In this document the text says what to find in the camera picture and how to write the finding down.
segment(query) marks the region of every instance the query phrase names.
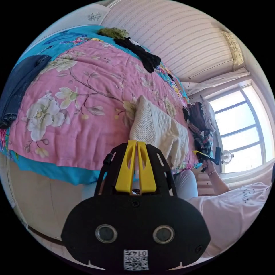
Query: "bedspread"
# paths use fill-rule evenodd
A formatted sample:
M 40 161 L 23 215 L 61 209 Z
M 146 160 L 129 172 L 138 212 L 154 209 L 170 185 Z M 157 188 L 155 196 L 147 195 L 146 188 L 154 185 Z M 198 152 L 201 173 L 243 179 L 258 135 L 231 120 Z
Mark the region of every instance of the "bedspread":
M 33 161 L 100 170 L 106 154 L 128 141 L 140 95 L 186 126 L 183 96 L 156 72 L 109 43 L 88 40 L 51 61 L 29 86 L 8 149 Z M 190 133 L 189 140 L 184 165 L 194 166 Z

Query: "white knit sweater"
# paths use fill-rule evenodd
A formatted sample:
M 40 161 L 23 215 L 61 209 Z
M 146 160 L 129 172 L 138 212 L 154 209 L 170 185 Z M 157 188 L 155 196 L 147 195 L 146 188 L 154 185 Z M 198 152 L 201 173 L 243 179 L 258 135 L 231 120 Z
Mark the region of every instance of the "white knit sweater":
M 172 169 L 180 166 L 188 153 L 187 129 L 144 96 L 137 100 L 130 140 L 143 141 L 160 149 Z

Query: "qr code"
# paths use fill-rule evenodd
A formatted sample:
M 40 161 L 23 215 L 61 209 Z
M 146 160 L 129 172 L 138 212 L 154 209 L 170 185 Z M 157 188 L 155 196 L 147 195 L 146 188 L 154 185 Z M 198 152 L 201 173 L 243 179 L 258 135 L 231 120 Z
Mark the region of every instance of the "qr code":
M 149 270 L 147 250 L 124 250 L 124 270 Z

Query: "window pane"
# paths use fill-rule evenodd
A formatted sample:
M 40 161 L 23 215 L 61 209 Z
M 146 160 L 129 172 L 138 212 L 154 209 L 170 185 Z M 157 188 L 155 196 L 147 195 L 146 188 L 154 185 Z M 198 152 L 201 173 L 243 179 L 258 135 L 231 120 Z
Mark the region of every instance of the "window pane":
M 272 129 L 271 129 L 268 115 L 266 113 L 265 107 L 264 107 L 261 99 L 259 98 L 259 96 L 257 95 L 256 91 L 254 90 L 254 88 L 252 86 L 243 88 L 243 91 L 249 98 L 249 100 L 257 114 L 258 120 L 260 122 L 261 129 L 262 129 L 263 136 L 264 136 L 264 144 L 265 144 L 265 148 L 266 148 L 266 162 L 268 162 L 275 157 L 274 137 L 272 134 Z
M 225 165 L 225 173 L 243 172 L 262 165 L 261 146 L 247 148 L 234 153 L 234 158 Z
M 221 139 L 223 149 L 228 151 L 238 149 L 259 140 L 260 139 L 256 127 Z
M 247 103 L 216 114 L 220 135 L 225 135 L 255 124 Z
M 225 95 L 223 97 L 220 97 L 218 99 L 215 99 L 210 102 L 213 110 L 215 112 L 230 107 L 232 105 L 235 105 L 237 103 L 240 103 L 242 101 L 245 101 L 245 98 L 241 94 L 240 91 L 234 92 L 232 94 Z

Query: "pink t-shirt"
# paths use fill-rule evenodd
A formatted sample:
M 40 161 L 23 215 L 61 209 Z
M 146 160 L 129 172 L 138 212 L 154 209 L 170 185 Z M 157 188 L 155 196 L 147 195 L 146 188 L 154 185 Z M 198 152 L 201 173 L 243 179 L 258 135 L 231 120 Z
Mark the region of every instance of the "pink t-shirt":
M 238 241 L 260 213 L 270 188 L 259 182 L 218 196 L 187 200 L 200 211 L 211 236 L 202 257 L 214 257 Z

